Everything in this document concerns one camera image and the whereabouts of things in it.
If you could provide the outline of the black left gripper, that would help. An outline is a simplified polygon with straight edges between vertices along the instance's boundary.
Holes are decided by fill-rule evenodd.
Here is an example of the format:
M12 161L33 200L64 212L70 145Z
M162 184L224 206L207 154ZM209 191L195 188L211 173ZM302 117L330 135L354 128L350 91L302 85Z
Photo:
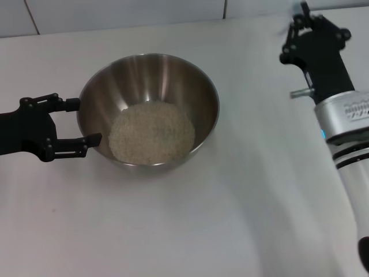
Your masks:
M100 145L102 134L57 139L54 121L48 114L78 111L80 104L79 98L63 100L57 93L21 98L19 109L1 114L1 155L28 152L41 161L86 157L88 149Z

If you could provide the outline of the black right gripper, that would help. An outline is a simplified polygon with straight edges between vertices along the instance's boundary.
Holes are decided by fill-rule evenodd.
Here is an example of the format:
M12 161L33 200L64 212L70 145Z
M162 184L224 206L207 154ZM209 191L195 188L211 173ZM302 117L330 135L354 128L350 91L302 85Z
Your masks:
M293 12L280 62L295 65L304 73L315 104L355 89L340 54L351 37L349 29L336 26L323 15L311 19L306 1Z

